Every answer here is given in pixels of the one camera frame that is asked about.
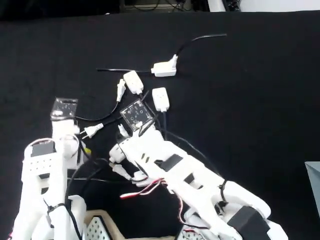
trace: white power adapter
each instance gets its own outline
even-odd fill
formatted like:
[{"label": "white power adapter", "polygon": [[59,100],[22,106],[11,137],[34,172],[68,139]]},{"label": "white power adapter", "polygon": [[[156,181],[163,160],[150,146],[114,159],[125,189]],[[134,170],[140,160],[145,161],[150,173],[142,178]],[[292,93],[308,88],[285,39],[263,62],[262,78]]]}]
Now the white power adapter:
[{"label": "white power adapter", "polygon": [[144,90],[144,84],[136,71],[130,71],[123,75],[123,79],[132,94],[141,94]]},{"label": "white power adapter", "polygon": [[155,109],[158,112],[166,112],[169,107],[169,98],[167,94],[167,90],[165,87],[154,88],[152,90],[152,98],[154,102]]}]

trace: white connector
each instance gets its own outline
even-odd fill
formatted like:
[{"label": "white connector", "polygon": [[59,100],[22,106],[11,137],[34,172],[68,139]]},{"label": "white connector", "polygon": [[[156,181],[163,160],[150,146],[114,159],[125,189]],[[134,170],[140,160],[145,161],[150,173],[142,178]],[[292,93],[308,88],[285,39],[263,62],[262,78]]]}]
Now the white connector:
[{"label": "white connector", "polygon": [[125,91],[126,91],[126,82],[123,79],[120,79],[119,83],[117,84],[117,94],[116,94],[116,101],[118,103],[120,103]]},{"label": "white connector", "polygon": [[133,179],[131,179],[131,180],[134,180],[132,183],[135,184],[138,188],[146,187],[154,181],[154,179],[148,177],[142,171],[136,171],[133,174]]},{"label": "white connector", "polygon": [[121,164],[109,164],[110,167],[112,167],[112,171],[119,174],[120,176],[124,177],[127,180],[131,180],[131,176],[127,173],[127,171],[124,169],[124,167]]},{"label": "white connector", "polygon": [[151,68],[151,73],[153,73],[156,77],[169,77],[175,76],[177,73],[177,55],[173,55],[173,57],[169,61],[157,62]]},{"label": "white connector", "polygon": [[84,131],[80,132],[80,134],[86,133],[86,136],[84,136],[82,139],[85,138],[92,138],[100,129],[102,129],[104,125],[102,123],[99,123],[94,126],[88,126],[84,128]]},{"label": "white connector", "polygon": [[155,109],[158,112],[163,113],[169,109],[170,103],[169,103],[167,90],[165,87],[152,89],[152,98],[153,98]]},{"label": "white connector", "polygon": [[119,147],[119,144],[116,144],[113,146],[113,148],[111,148],[109,156],[109,160],[112,163],[121,163],[121,161],[126,158],[124,152]]},{"label": "white connector", "polygon": [[123,79],[132,94],[141,94],[144,90],[144,84],[136,71],[130,71],[123,75]]},{"label": "white connector", "polygon": [[129,138],[129,134],[127,132],[127,130],[124,128],[124,126],[122,124],[118,125],[118,129],[120,134],[124,137],[124,138]]}]

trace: table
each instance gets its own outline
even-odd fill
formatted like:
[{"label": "table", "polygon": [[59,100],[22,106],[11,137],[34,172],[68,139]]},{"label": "table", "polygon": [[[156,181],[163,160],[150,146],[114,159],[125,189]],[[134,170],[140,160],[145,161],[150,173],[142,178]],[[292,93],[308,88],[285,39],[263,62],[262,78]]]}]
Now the table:
[{"label": "table", "polygon": [[[144,88],[167,88],[168,129],[202,150],[225,178],[264,199],[289,239],[319,235],[304,164],[320,157],[319,21],[320,12],[311,11],[2,22],[1,236],[19,209],[24,148],[51,135],[56,96],[78,98],[79,115],[98,117],[113,107],[121,75],[95,68],[147,70],[169,60],[184,41],[213,33],[228,36],[195,42],[179,56],[175,77],[142,75]],[[134,99],[127,94],[122,106]],[[115,125],[106,127],[87,143],[106,156],[115,132]],[[117,178],[109,170],[101,177]],[[75,183],[73,193],[80,187]],[[107,210],[127,238],[174,235],[178,201],[164,189],[120,201],[133,189],[92,183],[88,209]]]}]

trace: circuit board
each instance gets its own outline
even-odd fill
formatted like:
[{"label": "circuit board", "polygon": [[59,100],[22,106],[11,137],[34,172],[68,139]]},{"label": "circuit board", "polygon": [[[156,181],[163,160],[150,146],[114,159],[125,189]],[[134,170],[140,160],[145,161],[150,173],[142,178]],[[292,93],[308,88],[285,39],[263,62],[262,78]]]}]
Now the circuit board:
[{"label": "circuit board", "polygon": [[122,109],[120,114],[134,132],[153,118],[140,99]]}]

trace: white robotic arm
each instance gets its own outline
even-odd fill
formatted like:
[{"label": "white robotic arm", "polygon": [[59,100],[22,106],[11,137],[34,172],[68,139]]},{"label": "white robotic arm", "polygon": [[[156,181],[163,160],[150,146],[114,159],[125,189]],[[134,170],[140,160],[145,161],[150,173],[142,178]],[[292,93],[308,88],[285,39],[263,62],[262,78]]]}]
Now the white robotic arm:
[{"label": "white robotic arm", "polygon": [[[14,221],[13,240],[78,240],[65,208],[67,169],[76,169],[85,157],[78,152],[79,133],[74,113],[77,101],[57,98],[52,112],[52,138],[30,143],[24,151],[19,213]],[[69,196],[70,210],[80,233],[86,204],[78,195]]]},{"label": "white robotic arm", "polygon": [[[257,213],[258,221],[260,220],[262,225],[261,230],[264,229],[265,232],[258,233],[264,235],[264,238],[254,239],[288,239],[281,226],[268,220],[271,209],[262,199],[235,182],[225,181],[180,147],[165,141],[154,126],[142,136],[137,132],[119,142],[119,152],[110,152],[110,157],[117,159],[123,152],[126,159],[150,179],[163,179],[168,190],[187,203],[192,213],[198,214],[202,224],[211,233],[210,239],[242,240],[243,233],[240,232],[248,231],[241,227],[244,218],[247,218],[248,223],[257,223]],[[224,214],[218,215],[215,205],[220,202],[228,204],[224,207]],[[256,229],[251,231],[257,237]]]}]

